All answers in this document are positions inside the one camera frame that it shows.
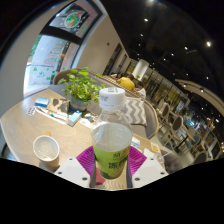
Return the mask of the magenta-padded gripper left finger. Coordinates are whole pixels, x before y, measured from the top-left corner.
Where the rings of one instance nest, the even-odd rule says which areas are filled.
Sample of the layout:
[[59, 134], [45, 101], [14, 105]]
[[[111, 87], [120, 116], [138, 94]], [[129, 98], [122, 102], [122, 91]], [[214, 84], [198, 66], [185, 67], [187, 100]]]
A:
[[77, 157], [69, 157], [55, 171], [55, 175], [84, 188], [96, 184], [96, 164], [93, 147], [90, 146]]

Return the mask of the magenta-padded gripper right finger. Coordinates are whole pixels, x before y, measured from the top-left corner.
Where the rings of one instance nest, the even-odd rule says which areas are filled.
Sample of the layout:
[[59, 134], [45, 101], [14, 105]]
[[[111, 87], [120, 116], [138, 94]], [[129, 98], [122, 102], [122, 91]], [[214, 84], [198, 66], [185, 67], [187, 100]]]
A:
[[150, 150], [141, 152], [130, 147], [126, 171], [128, 188], [140, 188], [167, 175], [159, 153]]

